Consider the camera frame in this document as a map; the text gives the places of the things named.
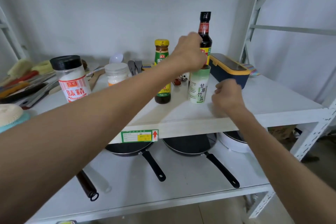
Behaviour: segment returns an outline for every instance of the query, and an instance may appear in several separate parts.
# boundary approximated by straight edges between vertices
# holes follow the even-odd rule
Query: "forearm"
[[[1,223],[23,223],[181,71],[167,62],[1,134]]]
[[[302,165],[246,108],[229,116],[295,223],[334,223],[335,191]]]

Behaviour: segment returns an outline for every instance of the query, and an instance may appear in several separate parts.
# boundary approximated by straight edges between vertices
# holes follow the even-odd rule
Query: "yellow bottle cap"
[[[155,45],[157,45],[157,46],[168,46],[169,45],[169,40],[167,40],[167,39],[156,39],[155,40]]]

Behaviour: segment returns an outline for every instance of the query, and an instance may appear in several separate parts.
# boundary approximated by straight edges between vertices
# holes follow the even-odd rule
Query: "hand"
[[[242,96],[242,88],[235,79],[226,79],[216,84],[215,94],[212,95],[212,102],[215,107],[223,110],[230,116],[237,109],[246,108]]]
[[[200,70],[207,61],[206,55],[200,50],[201,42],[201,36],[195,32],[181,36],[167,60],[173,61],[181,73]]]

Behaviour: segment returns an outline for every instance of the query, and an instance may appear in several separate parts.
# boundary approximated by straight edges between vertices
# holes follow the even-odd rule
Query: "pan handle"
[[[237,189],[240,187],[237,179],[230,173],[229,170],[226,169],[225,166],[223,166],[223,164],[215,157],[214,154],[205,152],[205,155],[207,156],[207,159],[210,160],[223,173],[223,175],[226,177],[226,179],[228,179],[234,188]]]
[[[165,174],[162,172],[157,162],[153,159],[151,153],[149,151],[143,150],[142,155],[148,161],[149,165],[152,167],[159,181],[163,182],[164,180],[166,180]]]
[[[97,192],[96,188],[90,181],[89,177],[87,177],[86,173],[81,170],[77,175],[76,175],[79,183],[81,184],[85,194],[87,197],[91,200],[91,202],[94,202],[98,199],[99,193]]]

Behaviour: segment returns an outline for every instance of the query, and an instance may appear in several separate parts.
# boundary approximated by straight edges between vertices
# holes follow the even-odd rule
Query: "cardboard box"
[[[274,136],[277,140],[286,139],[290,136],[293,129],[296,125],[286,125],[286,126],[277,126],[277,127],[269,127],[268,132]]]

